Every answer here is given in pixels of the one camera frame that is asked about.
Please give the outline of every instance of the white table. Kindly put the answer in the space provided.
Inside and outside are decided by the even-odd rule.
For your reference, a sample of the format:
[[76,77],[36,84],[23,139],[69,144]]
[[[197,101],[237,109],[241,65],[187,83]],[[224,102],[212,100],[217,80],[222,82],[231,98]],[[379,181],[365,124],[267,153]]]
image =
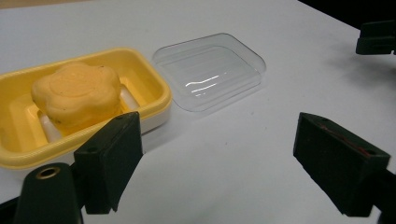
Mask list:
[[[376,223],[342,216],[292,156],[299,113],[396,157],[396,57],[355,54],[359,30],[296,0],[87,1],[0,10],[0,73],[103,49],[156,49],[228,33],[267,63],[261,90],[216,113],[173,104],[143,136],[119,211],[85,223]],[[389,170],[396,171],[392,160]],[[0,203],[21,182],[0,171]]]

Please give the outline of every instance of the yellow soap bar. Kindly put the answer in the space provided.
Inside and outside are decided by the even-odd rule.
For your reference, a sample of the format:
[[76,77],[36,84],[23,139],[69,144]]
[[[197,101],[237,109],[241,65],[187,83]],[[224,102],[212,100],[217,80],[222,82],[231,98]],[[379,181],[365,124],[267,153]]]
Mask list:
[[69,63],[34,82],[32,99],[63,134],[120,113],[120,79],[107,66]]

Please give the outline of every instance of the yellow soap dish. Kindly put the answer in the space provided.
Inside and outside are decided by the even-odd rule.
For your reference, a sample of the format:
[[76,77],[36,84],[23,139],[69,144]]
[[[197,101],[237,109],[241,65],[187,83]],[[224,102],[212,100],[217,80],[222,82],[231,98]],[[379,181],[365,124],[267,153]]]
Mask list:
[[0,76],[0,166],[31,170],[49,161],[62,161],[67,154],[72,158],[71,152],[108,122],[62,136],[32,101],[33,82],[71,62],[113,68],[121,82],[121,111],[139,112],[142,133],[169,118],[172,94],[167,83],[134,49],[109,49],[3,74]]

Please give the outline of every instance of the table surface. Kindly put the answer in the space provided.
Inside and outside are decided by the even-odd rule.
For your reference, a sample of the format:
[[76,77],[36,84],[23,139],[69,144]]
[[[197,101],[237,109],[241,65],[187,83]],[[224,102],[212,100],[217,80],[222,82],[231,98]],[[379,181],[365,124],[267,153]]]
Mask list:
[[[341,215],[292,156],[300,112],[396,157],[396,58],[355,54],[360,31],[296,0],[83,1],[0,9],[0,73],[103,49],[156,49],[227,33],[262,56],[265,85],[212,113],[176,104],[119,211],[86,223],[376,223]],[[389,170],[396,171],[391,160]],[[0,202],[21,181],[0,171]]]

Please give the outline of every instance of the clear plastic lid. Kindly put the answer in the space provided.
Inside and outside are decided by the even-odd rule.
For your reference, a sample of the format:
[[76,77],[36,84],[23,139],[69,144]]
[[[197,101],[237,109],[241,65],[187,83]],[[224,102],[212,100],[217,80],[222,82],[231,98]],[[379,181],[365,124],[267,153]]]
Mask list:
[[266,68],[262,57],[227,34],[158,49],[153,61],[176,104],[194,112],[260,85]]

